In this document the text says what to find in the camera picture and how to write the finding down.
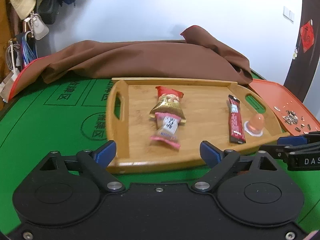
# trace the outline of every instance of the pink snack package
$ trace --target pink snack package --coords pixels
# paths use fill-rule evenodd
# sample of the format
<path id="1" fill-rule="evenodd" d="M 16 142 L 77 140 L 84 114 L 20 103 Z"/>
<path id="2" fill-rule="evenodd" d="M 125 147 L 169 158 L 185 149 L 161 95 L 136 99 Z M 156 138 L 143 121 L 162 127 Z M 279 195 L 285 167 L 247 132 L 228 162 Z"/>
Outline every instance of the pink snack package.
<path id="1" fill-rule="evenodd" d="M 155 113 L 157 119 L 158 130 L 152 136 L 151 140 L 164 141 L 176 149 L 180 149 L 180 143 L 178 142 L 177 131 L 178 123 L 181 121 L 181 117 L 175 114 L 169 113 Z"/>

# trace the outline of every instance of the sunflower seed pile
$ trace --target sunflower seed pile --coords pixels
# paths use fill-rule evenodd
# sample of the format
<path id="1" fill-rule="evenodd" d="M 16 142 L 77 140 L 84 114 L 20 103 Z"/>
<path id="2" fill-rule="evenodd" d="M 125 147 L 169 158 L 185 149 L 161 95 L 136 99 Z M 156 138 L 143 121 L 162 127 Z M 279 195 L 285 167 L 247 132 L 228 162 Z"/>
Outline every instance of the sunflower seed pile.
<path id="1" fill-rule="evenodd" d="M 286 112 L 288 113 L 288 115 L 282 116 L 284 121 L 289 125 L 297 124 L 298 117 L 297 117 L 296 113 L 294 111 L 289 111 L 289 110 L 287 110 Z"/>

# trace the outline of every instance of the green tablecloth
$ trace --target green tablecloth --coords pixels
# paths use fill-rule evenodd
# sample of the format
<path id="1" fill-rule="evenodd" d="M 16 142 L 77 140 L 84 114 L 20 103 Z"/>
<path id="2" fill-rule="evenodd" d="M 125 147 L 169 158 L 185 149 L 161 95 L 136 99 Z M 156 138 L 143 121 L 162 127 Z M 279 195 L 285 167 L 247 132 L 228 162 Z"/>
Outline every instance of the green tablecloth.
<path id="1" fill-rule="evenodd" d="M 66 76 L 46 85 L 41 80 L 28 87 L 0 121 L 0 230 L 8 233 L 20 221 L 12 206 L 12 193 L 34 166 L 52 150 L 74 155 L 106 142 L 104 124 L 111 80 Z M 258 111 L 259 104 L 251 102 Z M 130 182 L 191 182 L 207 166 L 180 171 L 118 175 Z M 306 230 L 320 228 L 320 171 L 288 172 L 305 194 L 298 223 Z"/>

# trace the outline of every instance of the screw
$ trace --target screw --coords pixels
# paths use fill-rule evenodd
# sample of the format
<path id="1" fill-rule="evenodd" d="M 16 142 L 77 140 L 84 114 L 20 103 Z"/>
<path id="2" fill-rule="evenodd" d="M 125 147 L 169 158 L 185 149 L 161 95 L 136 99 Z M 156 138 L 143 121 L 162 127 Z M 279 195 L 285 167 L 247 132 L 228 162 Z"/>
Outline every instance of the screw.
<path id="1" fill-rule="evenodd" d="M 113 190 L 120 189 L 122 188 L 122 183 L 119 181 L 112 181 L 107 184 L 107 188 L 113 189 Z"/>
<path id="2" fill-rule="evenodd" d="M 31 234 L 30 232 L 24 232 L 24 233 L 22 234 L 22 236 L 23 236 L 23 238 L 24 238 L 25 240 L 32 240 L 32 239 L 33 239 L 33 234 Z"/>
<path id="3" fill-rule="evenodd" d="M 199 181 L 195 183 L 194 186 L 196 189 L 204 190 L 204 189 L 208 189 L 210 187 L 210 184 L 205 181 Z"/>
<path id="4" fill-rule="evenodd" d="M 296 234 L 294 232 L 289 232 L 285 235 L 285 239 L 287 240 L 293 240 L 295 239 L 295 237 L 296 237 Z"/>

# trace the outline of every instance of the red chinese new year decoration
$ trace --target red chinese new year decoration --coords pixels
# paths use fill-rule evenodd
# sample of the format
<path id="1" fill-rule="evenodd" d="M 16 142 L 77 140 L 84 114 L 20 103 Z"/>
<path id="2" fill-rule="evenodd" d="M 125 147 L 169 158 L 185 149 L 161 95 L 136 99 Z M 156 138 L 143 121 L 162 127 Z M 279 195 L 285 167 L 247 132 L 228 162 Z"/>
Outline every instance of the red chinese new year decoration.
<path id="1" fill-rule="evenodd" d="M 303 45 L 303 52 L 306 52 L 315 43 L 315 37 L 313 35 L 313 27 L 308 21 L 300 28 L 300 35 Z"/>

